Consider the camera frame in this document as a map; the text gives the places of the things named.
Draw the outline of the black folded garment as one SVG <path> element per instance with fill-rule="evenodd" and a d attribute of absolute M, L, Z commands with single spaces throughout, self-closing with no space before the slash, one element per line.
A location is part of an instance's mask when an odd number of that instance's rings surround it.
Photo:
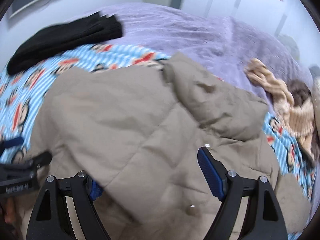
<path fill-rule="evenodd" d="M 101 16 L 99 12 L 72 22 L 51 25 L 19 46 L 7 64 L 7 74 L 16 75 L 47 58 L 81 45 L 105 42 L 122 36 L 122 24 L 116 16 Z"/>

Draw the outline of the tan knitted sweater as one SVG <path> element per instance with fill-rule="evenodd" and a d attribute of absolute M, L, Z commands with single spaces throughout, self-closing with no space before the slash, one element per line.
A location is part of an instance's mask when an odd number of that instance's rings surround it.
<path fill-rule="evenodd" d="M 248 79 L 270 93 L 273 109 L 281 124 L 298 141 L 302 156 L 311 168 L 319 159 L 316 120 L 310 89 L 299 80 L 285 83 L 278 79 L 259 59 L 249 61 L 245 73 Z"/>

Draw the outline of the purple bed cover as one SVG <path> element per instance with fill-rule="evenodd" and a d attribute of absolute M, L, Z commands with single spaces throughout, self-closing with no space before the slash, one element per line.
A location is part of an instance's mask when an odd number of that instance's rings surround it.
<path fill-rule="evenodd" d="M 309 88 L 313 85 L 310 71 L 301 67 L 276 38 L 232 17 L 203 18 L 138 2 L 93 9 L 79 17 L 95 12 L 116 15 L 122 23 L 124 34 L 112 44 L 138 45 L 167 55 L 180 51 L 217 77 L 267 102 L 271 97 L 254 86 L 244 72 L 252 58 L 262 61 L 278 79 L 300 80 Z"/>

